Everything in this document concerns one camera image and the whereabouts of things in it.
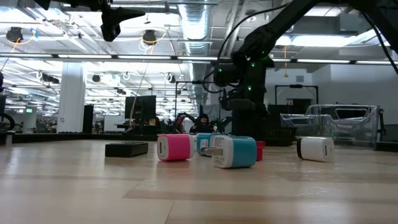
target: white column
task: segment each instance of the white column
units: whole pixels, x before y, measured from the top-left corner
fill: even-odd
[[[86,73],[82,63],[63,63],[57,132],[82,132]]]
[[[24,134],[33,133],[32,128],[36,128],[37,107],[27,106],[24,114]]]

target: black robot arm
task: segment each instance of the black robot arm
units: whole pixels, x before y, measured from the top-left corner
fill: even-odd
[[[348,4],[370,19],[391,48],[398,52],[398,1],[391,0],[293,0],[270,23],[258,27],[244,40],[232,57],[234,63],[268,55],[278,38],[318,3]]]
[[[51,0],[34,0],[45,10],[50,7]],[[112,42],[120,34],[120,23],[122,21],[144,16],[144,11],[133,9],[125,9],[119,7],[111,9],[110,3],[113,0],[53,0],[55,2],[62,2],[70,4],[71,7],[84,6],[90,8],[91,11],[102,12],[102,26],[101,31],[105,41]]]

